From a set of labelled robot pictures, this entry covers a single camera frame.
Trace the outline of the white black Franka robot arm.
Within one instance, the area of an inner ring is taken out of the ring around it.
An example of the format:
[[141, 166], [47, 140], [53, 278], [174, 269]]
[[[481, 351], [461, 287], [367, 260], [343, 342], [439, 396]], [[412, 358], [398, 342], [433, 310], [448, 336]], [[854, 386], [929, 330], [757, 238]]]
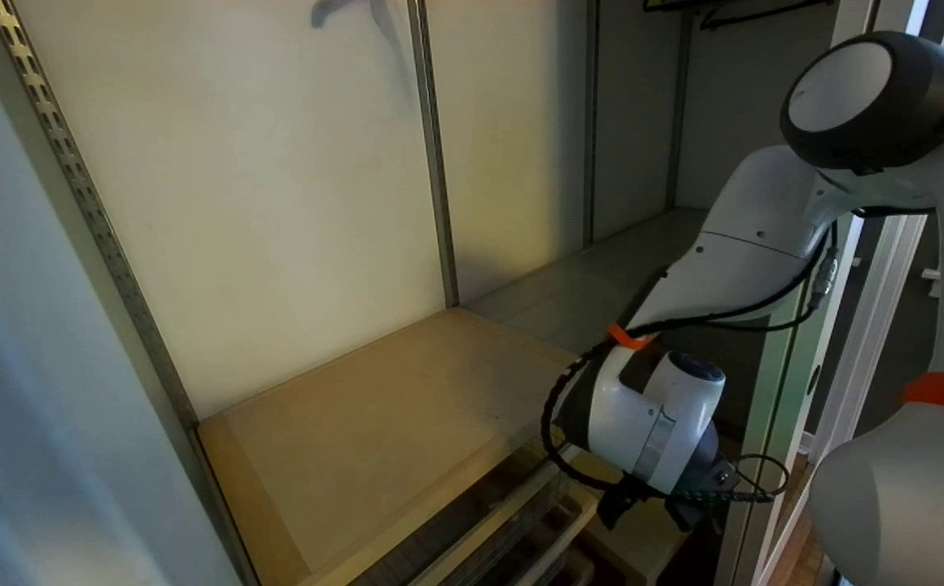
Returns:
[[732, 172], [692, 247], [609, 332], [590, 386], [569, 396], [565, 433], [649, 488], [675, 491], [724, 371], [677, 351], [649, 366], [649, 336], [765, 314], [847, 213], [936, 219], [936, 330], [905, 402], [816, 467], [814, 532], [855, 586], [944, 586], [944, 48], [929, 39], [867, 32], [793, 78], [782, 140]]

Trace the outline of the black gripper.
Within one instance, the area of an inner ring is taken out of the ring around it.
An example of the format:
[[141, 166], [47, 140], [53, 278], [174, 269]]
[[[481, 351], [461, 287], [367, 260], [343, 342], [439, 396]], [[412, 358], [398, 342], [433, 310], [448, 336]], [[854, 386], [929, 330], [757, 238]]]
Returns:
[[690, 467], [670, 491], [658, 491], [649, 482], [624, 476], [615, 488], [602, 491], [598, 522], [615, 526], [639, 502], [652, 497], [664, 506], [681, 532], [692, 532], [732, 502], [732, 469], [726, 463]]

